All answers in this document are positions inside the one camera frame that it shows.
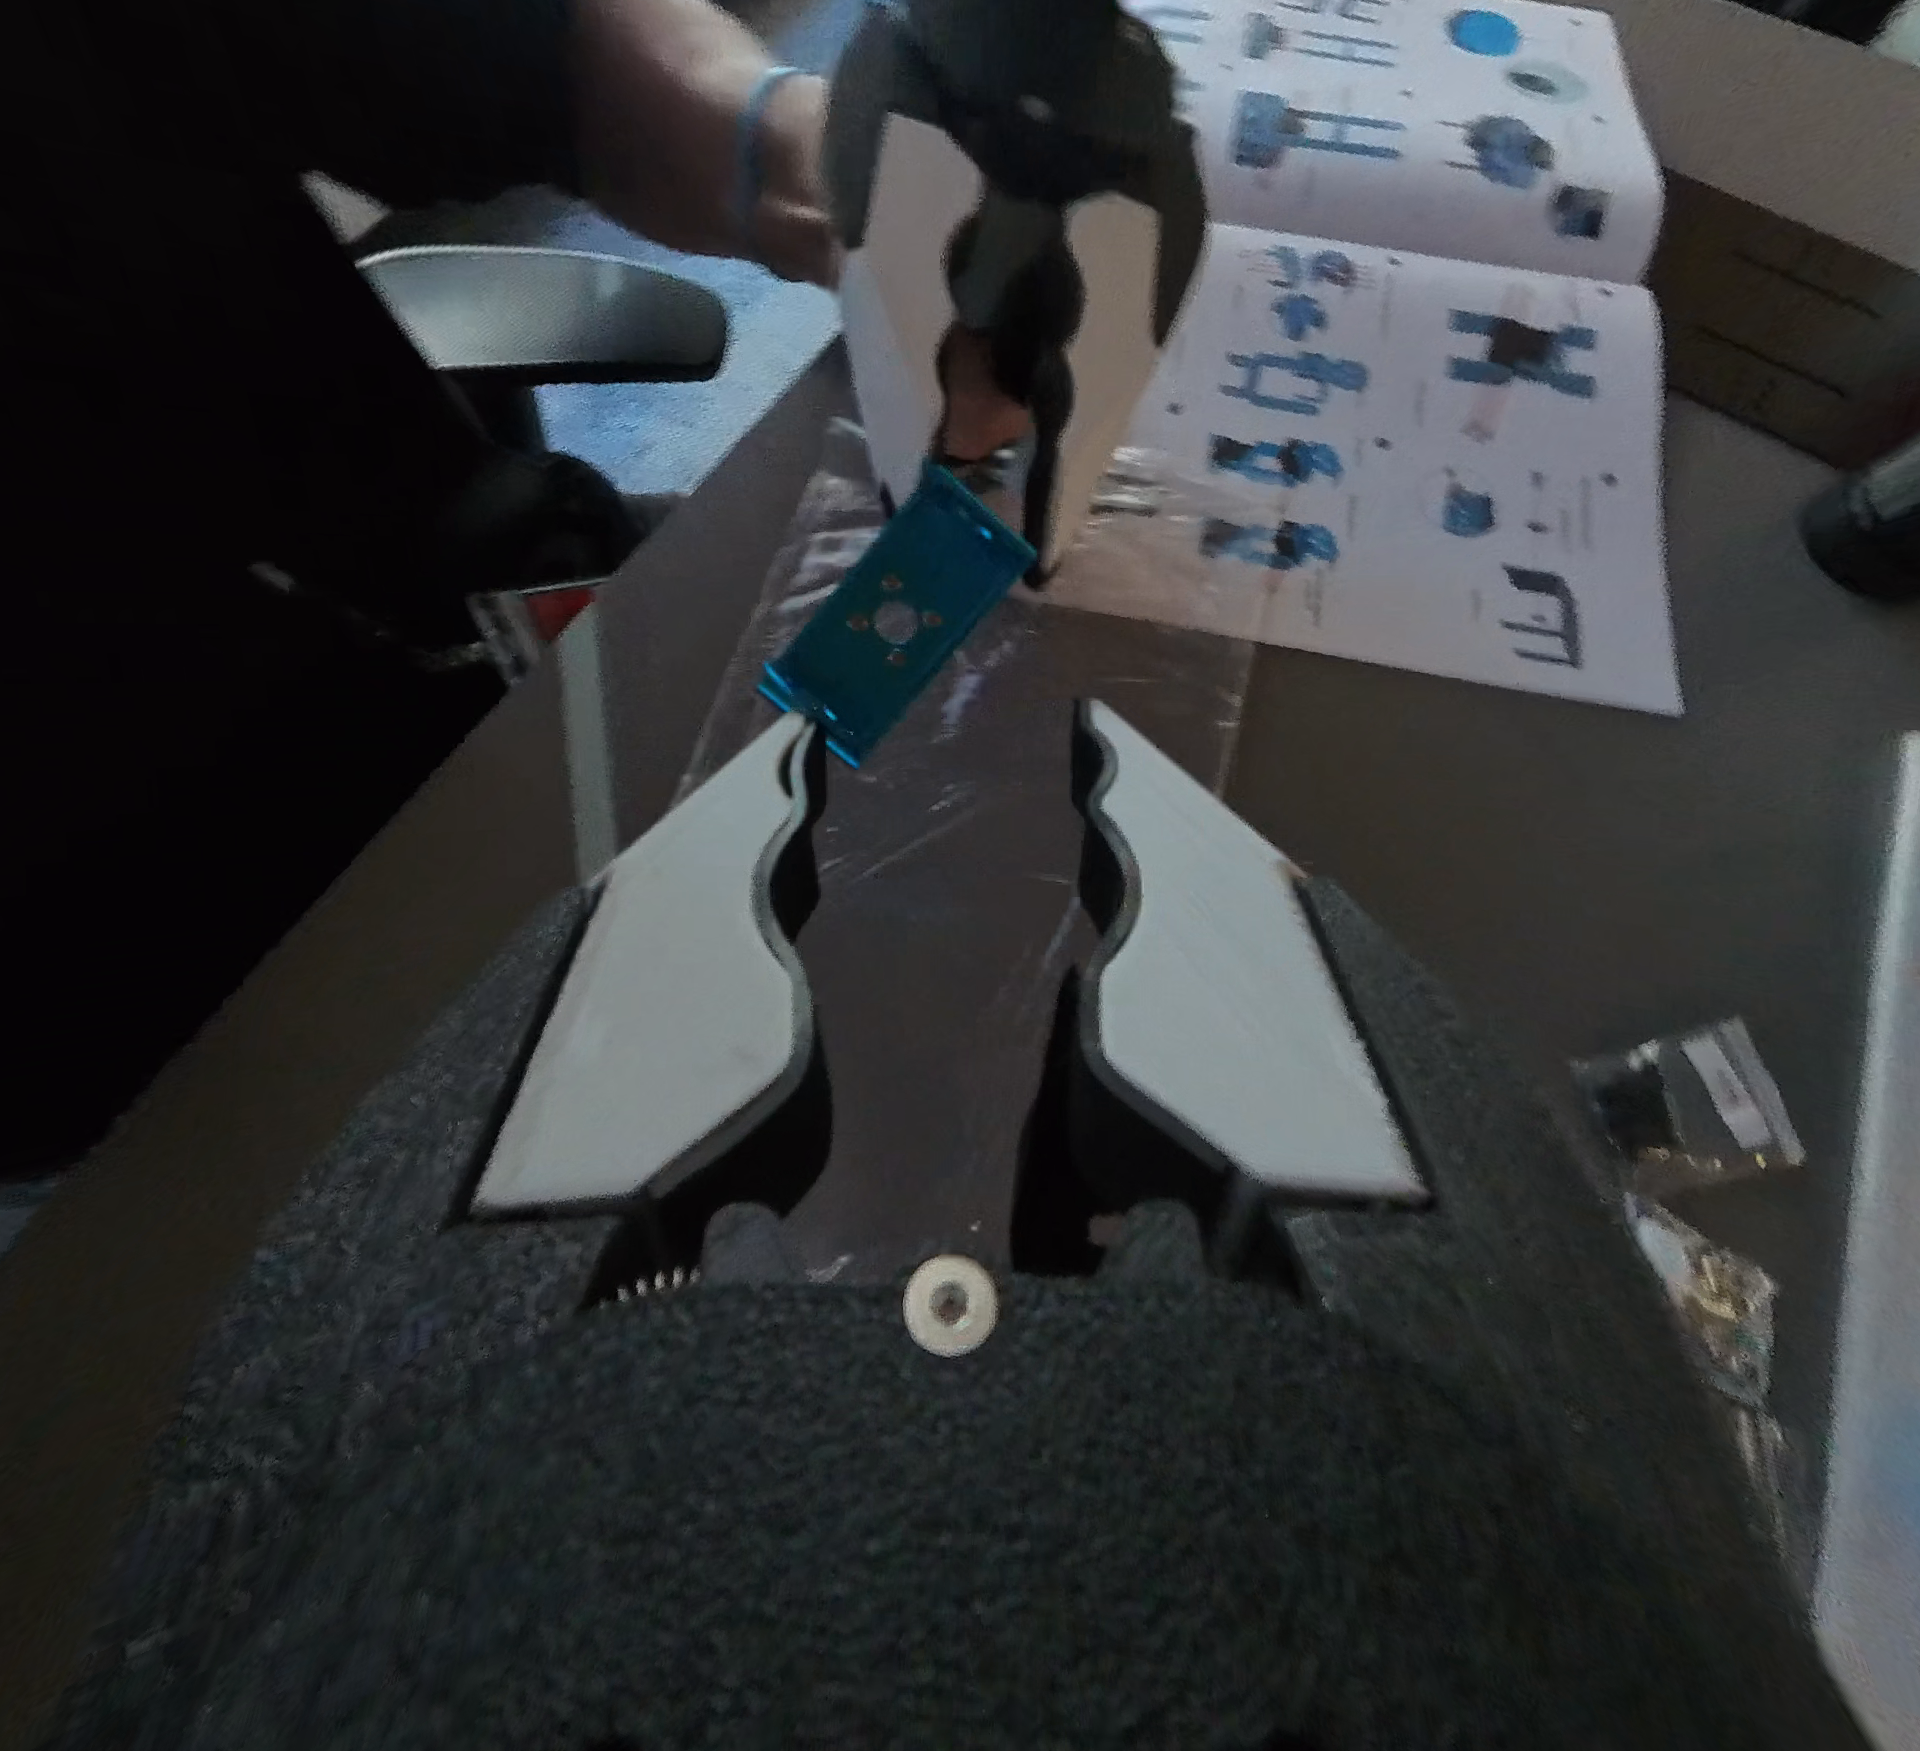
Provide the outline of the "white board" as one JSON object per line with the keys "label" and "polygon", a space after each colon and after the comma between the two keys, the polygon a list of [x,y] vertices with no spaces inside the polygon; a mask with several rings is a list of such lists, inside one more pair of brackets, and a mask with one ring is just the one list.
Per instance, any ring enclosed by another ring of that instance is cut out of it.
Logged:
{"label": "white board", "polygon": [[1918,737],[1895,759],[1862,993],[1814,1631],[1878,1749],[1918,1747]]}

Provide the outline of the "grey desk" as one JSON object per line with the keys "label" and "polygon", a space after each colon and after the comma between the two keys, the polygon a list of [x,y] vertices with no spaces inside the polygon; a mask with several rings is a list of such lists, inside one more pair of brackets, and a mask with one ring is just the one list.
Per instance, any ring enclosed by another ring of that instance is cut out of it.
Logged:
{"label": "grey desk", "polygon": [[1205,1188],[1098,1106],[1076,989],[823,983],[694,1188],[469,1211],[593,902],[505,899],[445,1015],[299,1135],[317,999],[216,1135],[133,1103],[2,1265],[2,1710],[47,1749],[1867,1749],[1664,1296],[1433,982],[1669,951],[1712,801],[1597,712],[1260,659],[1223,800],[1310,919],[1428,1202]]}

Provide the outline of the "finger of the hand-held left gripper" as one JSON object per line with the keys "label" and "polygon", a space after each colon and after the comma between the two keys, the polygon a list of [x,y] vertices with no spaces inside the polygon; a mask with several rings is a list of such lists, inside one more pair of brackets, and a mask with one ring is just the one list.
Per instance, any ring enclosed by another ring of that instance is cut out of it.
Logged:
{"label": "finger of the hand-held left gripper", "polygon": [[980,190],[972,159],[942,132],[887,116],[865,233],[838,295],[857,419],[887,497],[915,493],[939,438],[939,348],[955,322],[945,258]]}
{"label": "finger of the hand-held left gripper", "polygon": [[1083,317],[1054,374],[1068,391],[1066,415],[1044,422],[1050,453],[1036,453],[1030,463],[1034,587],[1054,580],[1080,538],[1094,493],[1158,371],[1157,214],[1134,199],[1090,199],[1068,216],[1066,249],[1083,285]]}

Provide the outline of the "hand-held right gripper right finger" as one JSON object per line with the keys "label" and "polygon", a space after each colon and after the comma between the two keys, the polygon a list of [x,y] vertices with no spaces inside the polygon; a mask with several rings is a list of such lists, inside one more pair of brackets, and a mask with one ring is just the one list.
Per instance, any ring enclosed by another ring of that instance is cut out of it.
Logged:
{"label": "hand-held right gripper right finger", "polygon": [[1205,1188],[1426,1206],[1291,858],[1090,696],[1074,705],[1071,801],[1097,1103]]}

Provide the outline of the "person's left forearm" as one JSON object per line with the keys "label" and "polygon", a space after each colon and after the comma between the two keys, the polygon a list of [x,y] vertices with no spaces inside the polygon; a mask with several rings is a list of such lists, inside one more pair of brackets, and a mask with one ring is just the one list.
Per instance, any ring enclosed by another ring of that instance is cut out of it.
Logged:
{"label": "person's left forearm", "polygon": [[579,193],[640,240],[753,261],[732,233],[732,132],[769,62],[709,0],[571,0]]}

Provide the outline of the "blue wristband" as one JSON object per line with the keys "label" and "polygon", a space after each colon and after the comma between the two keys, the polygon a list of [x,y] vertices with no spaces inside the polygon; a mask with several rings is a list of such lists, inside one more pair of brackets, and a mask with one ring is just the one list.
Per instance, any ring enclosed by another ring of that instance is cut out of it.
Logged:
{"label": "blue wristband", "polygon": [[773,99],[793,81],[803,77],[790,62],[769,62],[756,74],[732,132],[732,233],[740,249],[753,249],[756,223],[766,189],[763,123]]}

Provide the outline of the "pile of small screw bags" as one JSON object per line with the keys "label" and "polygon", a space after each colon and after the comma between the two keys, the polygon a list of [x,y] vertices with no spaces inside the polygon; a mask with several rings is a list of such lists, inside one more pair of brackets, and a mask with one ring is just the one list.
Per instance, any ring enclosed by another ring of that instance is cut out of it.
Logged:
{"label": "pile of small screw bags", "polygon": [[1762,1522],[1791,1567],[1800,1486],[1771,1393],[1779,1280],[1679,1206],[1803,1167],[1771,1073],[1740,1019],[1571,1061],[1571,1086],[1610,1172],[1618,1216],[1654,1275],[1682,1351],[1716,1393]]}

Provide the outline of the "brown cardboard box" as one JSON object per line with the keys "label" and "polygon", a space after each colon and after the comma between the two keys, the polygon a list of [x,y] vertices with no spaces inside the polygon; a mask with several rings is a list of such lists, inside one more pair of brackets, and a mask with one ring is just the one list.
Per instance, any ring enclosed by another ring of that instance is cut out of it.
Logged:
{"label": "brown cardboard box", "polygon": [[1646,285],[1673,395],[1857,472],[1918,436],[1918,267],[1675,170]]}

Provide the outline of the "dark round object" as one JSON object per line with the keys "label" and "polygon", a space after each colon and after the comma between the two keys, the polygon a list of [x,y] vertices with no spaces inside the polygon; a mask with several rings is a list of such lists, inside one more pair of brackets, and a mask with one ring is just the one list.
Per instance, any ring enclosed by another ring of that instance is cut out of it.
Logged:
{"label": "dark round object", "polygon": [[1918,602],[1918,438],[1813,494],[1798,534],[1835,587],[1884,605]]}

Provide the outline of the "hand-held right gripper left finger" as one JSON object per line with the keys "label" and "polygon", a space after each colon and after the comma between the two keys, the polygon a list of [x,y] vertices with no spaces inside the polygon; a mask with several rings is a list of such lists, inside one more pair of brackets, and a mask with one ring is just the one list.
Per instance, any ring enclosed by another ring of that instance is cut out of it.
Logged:
{"label": "hand-held right gripper left finger", "polygon": [[806,843],[817,749],[803,713],[782,713],[597,881],[478,1221],[669,1198],[803,1081],[811,1000],[776,877]]}

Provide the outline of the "clear plastic bag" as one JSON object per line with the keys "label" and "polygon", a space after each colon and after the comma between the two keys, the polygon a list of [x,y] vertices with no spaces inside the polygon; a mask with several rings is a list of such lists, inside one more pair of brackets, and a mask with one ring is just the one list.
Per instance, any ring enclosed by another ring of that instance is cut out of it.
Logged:
{"label": "clear plastic bag", "polygon": [[1249,675],[1249,646],[1013,592],[863,769],[827,766],[811,979],[877,953],[936,988],[1056,983],[1090,951],[1074,705],[1104,702],[1220,796]]}

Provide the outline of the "open instruction manual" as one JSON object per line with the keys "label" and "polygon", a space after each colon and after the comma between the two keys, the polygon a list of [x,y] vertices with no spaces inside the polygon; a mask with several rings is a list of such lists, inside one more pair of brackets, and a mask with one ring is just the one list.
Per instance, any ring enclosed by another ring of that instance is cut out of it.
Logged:
{"label": "open instruction manual", "polygon": [[1664,175],[1614,20],[1124,3],[1213,226],[1040,600],[1682,718]]}

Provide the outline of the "blue metal servo bracket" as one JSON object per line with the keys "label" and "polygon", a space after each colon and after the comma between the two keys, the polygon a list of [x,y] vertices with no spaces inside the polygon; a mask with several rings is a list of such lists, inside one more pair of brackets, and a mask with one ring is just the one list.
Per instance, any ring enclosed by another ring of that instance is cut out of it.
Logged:
{"label": "blue metal servo bracket", "polygon": [[924,463],[912,494],[782,652],[759,691],[863,769],[1036,548],[955,472]]}

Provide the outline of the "person's left hand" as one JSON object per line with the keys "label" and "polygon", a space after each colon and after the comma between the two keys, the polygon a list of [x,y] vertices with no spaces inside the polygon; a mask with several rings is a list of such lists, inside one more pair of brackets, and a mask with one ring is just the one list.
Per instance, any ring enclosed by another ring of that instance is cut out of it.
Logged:
{"label": "person's left hand", "polygon": [[803,74],[782,89],[763,123],[766,189],[745,254],[773,277],[834,293],[843,243],[823,180],[830,86]]}

